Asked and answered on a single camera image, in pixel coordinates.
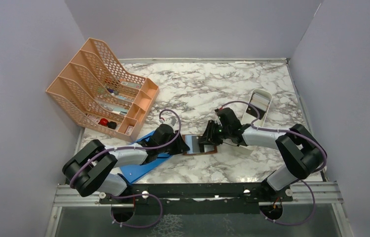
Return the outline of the brown leather card holder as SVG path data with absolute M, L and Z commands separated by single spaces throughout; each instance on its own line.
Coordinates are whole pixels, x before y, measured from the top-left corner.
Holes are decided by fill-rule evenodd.
M 198 155 L 209 155 L 218 152 L 217 146 L 213 145 L 200 145 L 199 139 L 200 135 L 196 134 L 186 134 L 182 136 L 185 144 L 189 147 L 189 150 L 183 152 L 184 156 L 198 156 Z

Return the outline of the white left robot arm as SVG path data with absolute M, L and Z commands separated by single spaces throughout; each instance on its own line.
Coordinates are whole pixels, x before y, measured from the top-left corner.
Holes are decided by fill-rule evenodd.
M 64 164 L 62 173 L 82 197 L 99 191 L 123 203 L 131 196 L 130 184 L 123 175 L 112 174 L 113 168 L 146 165 L 160 154 L 173 156 L 189 150 L 179 131 L 162 124 L 150 136 L 128 146 L 106 147 L 94 139 Z

